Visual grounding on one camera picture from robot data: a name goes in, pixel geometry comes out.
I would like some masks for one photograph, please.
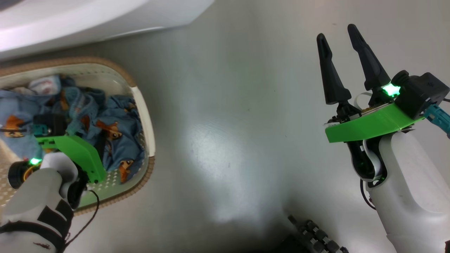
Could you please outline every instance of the gray floor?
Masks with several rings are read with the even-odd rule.
[[[351,252],[394,252],[360,195],[346,146],[326,140],[322,124],[335,107],[324,103],[315,38],[326,34],[354,97],[364,91],[364,76],[349,23],[391,77],[431,71],[448,83],[449,5],[218,1],[186,27],[0,64],[105,57],[136,79],[150,110],[157,153],[149,183],[101,209],[67,252],[270,248],[289,233],[289,213],[315,220]],[[426,122],[417,128],[449,183],[450,141]],[[72,234],[90,216],[76,217]]]

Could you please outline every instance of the cable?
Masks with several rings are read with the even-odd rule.
[[[368,206],[370,206],[370,208],[372,208],[373,210],[376,210],[376,208],[367,200],[367,197],[365,196],[364,183],[363,183],[362,179],[360,179],[360,188],[361,188],[361,194],[363,195],[364,201],[367,203]]]
[[[86,223],[86,225],[84,225],[84,227],[82,227],[82,229],[80,230],[80,232],[78,232],[78,234],[76,234],[76,235],[72,238],[72,240],[66,242],[66,244],[64,245],[64,249],[63,249],[61,252],[63,252],[63,251],[65,250],[65,248],[67,248],[67,246],[69,246],[69,244],[72,243],[73,240],[75,240],[75,239],[81,234],[81,232],[83,232],[84,229],[87,228],[87,226],[89,226],[89,224],[90,224],[90,223],[92,222],[92,220],[95,218],[95,215],[97,214],[97,212],[98,212],[98,210],[99,210],[99,207],[100,207],[100,198],[99,198],[99,196],[98,196],[93,190],[89,190],[89,191],[92,192],[92,193],[95,195],[95,197],[97,198],[97,208],[95,208],[95,212],[94,212],[94,214],[92,215],[92,218]]]
[[[355,100],[353,101],[353,106],[355,106],[356,108],[358,108],[359,110],[362,110],[363,108],[361,108],[359,105],[358,105],[358,98],[361,96],[361,95],[366,95],[366,96],[372,96],[372,93],[370,93],[370,92],[363,92],[363,93],[361,93],[361,94],[359,94],[359,95],[357,95],[356,97],[355,97]]]

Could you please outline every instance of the blue fabric with animal print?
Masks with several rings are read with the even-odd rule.
[[[43,152],[30,134],[33,117],[50,111],[48,95],[22,95],[0,90],[0,138],[21,159],[42,159]]]
[[[103,90],[75,87],[69,77],[41,79],[33,81],[32,88],[51,90],[52,94],[40,95],[31,88],[20,90],[27,94],[0,90],[0,138],[10,149],[23,159],[42,158],[44,151],[31,134],[33,117],[59,113],[66,116],[67,134],[80,136],[92,145],[105,136],[103,167],[106,171],[119,170],[121,183],[132,178],[145,156],[138,139],[142,126],[134,99],[121,95],[106,98]]]
[[[53,112],[68,117],[68,134],[78,135],[91,145],[106,134],[103,167],[106,171],[118,169],[121,183],[137,173],[145,150],[139,144],[142,125],[133,98],[116,95],[106,99],[102,90],[64,87]]]

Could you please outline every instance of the black strap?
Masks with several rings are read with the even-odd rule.
[[[63,238],[66,238],[71,224],[71,220],[65,221],[60,214],[47,206],[44,207],[37,220],[54,227]]]
[[[50,228],[33,222],[17,221],[6,223],[0,227],[0,234],[8,232],[31,232],[42,236],[42,238],[51,242],[56,248],[56,252],[60,252],[64,246],[64,240]]]
[[[62,215],[64,215],[67,221],[71,221],[73,218],[73,210],[70,207],[69,203],[65,202],[64,200],[59,201],[57,207],[55,208],[55,211],[58,211]]]

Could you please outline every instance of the basket rim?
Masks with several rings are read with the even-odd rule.
[[[104,65],[106,67],[109,67],[119,73],[122,78],[128,83],[130,87],[137,87],[134,79],[118,64],[104,58],[95,57],[95,56],[81,56],[81,57],[69,57],[69,58],[61,58],[61,59],[50,59],[50,60],[43,60],[33,63],[26,63],[26,64],[20,64],[12,67],[7,68],[1,68],[0,69],[0,77],[6,77],[11,76],[15,74],[20,74],[23,72],[28,71],[34,71],[39,70],[43,68],[55,68],[55,67],[61,67],[61,66],[68,66],[68,65],[76,65],[76,64],[100,64]],[[114,203],[117,203],[123,199],[126,199],[132,195],[134,195],[136,192],[138,192],[142,187],[149,181],[150,176],[153,172],[153,167],[155,164],[155,156],[151,156],[148,158],[148,166],[147,171],[142,176],[140,181],[129,188],[126,191],[123,191],[115,196],[112,196],[107,199],[103,199],[100,201],[100,208],[104,208],[106,206],[112,205]],[[92,203],[87,206],[84,206],[82,208],[78,208],[74,211],[75,216],[85,214],[91,211],[94,211],[96,209],[97,203]]]
[[[0,69],[0,77],[6,77],[10,75],[20,74],[22,72],[28,72],[33,70],[39,70],[43,68],[54,68],[67,65],[76,64],[100,64],[106,67],[112,68],[114,71],[119,73],[122,78],[128,83],[130,87],[136,87],[136,82],[134,79],[119,65],[116,63],[101,57],[95,56],[80,56],[80,57],[69,57],[60,59],[50,59],[33,63],[26,63],[21,65],[16,65],[7,68]]]

